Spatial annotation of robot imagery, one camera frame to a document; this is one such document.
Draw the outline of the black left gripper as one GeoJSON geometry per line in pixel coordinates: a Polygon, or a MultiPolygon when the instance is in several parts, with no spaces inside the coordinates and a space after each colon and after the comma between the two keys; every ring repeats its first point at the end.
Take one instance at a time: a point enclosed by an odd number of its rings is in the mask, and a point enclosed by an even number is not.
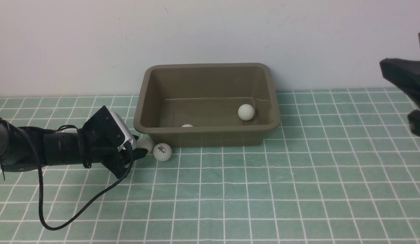
{"type": "MultiPolygon", "coordinates": [[[[137,143],[139,136],[131,135],[130,143],[137,143]]],[[[78,129],[79,156],[84,168],[91,168],[94,163],[106,167],[117,179],[124,179],[129,174],[129,162],[144,158],[146,148],[123,150],[114,148],[105,140],[97,140],[83,129],[78,129]]]]}

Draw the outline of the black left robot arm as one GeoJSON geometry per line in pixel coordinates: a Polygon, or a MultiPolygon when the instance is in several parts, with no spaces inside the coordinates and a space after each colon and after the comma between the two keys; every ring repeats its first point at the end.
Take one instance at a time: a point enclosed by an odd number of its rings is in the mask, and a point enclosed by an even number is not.
{"type": "Polygon", "coordinates": [[[46,166],[82,165],[90,169],[102,164],[119,179],[127,166],[148,153],[132,146],[128,152],[125,139],[113,119],[90,118],[76,132],[74,128],[43,129],[33,126],[16,127],[0,118],[0,166],[4,172],[26,172],[46,166]]]}

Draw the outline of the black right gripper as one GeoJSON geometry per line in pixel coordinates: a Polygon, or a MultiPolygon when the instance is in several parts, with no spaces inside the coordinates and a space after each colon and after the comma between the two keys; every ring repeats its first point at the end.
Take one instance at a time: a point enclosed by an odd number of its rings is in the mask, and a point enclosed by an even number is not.
{"type": "Polygon", "coordinates": [[[399,88],[418,107],[407,115],[412,134],[420,137],[420,61],[386,58],[380,61],[384,79],[399,88]]]}

